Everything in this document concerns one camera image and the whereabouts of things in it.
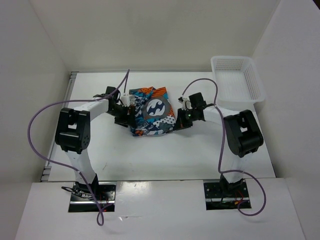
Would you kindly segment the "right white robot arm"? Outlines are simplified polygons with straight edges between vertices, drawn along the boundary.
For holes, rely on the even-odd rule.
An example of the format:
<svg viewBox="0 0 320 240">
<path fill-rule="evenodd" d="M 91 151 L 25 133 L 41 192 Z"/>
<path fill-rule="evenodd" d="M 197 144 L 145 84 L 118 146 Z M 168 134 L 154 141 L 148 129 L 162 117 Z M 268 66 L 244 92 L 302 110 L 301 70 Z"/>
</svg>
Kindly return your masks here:
<svg viewBox="0 0 320 240">
<path fill-rule="evenodd" d="M 222 147 L 218 160 L 219 191 L 230 197 L 244 182 L 247 162 L 264 143 L 263 135 L 251 110 L 234 111 L 207 103 L 198 92 L 188 98 L 180 97 L 174 130 L 187 129 L 195 121 L 222 126 Z"/>
</svg>

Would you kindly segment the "colourful patterned shorts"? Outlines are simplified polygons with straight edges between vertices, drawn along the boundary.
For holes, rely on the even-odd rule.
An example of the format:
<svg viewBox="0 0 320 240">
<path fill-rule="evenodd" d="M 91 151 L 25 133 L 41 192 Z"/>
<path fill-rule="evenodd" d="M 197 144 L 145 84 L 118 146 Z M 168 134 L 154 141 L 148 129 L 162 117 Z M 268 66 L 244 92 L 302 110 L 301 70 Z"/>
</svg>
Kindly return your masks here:
<svg viewBox="0 0 320 240">
<path fill-rule="evenodd" d="M 141 87 L 129 90 L 134 106 L 135 126 L 130 128 L 134 137 L 171 133 L 176 117 L 165 87 Z"/>
</svg>

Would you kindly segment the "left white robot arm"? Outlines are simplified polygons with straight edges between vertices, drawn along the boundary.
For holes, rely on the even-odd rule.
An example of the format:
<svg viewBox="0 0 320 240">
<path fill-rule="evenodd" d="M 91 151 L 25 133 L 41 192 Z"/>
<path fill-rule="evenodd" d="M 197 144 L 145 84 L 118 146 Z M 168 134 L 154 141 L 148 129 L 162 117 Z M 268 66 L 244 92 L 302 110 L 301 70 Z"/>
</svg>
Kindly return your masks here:
<svg viewBox="0 0 320 240">
<path fill-rule="evenodd" d="M 135 106 L 130 97 L 121 96 L 116 87 L 108 86 L 105 93 L 94 95 L 87 103 L 62 108 L 55 133 L 55 143 L 66 153 L 75 173 L 75 187 L 71 191 L 89 200 L 96 199 L 102 191 L 88 154 L 91 121 L 102 114 L 113 116 L 114 123 L 120 126 L 135 125 Z"/>
</svg>

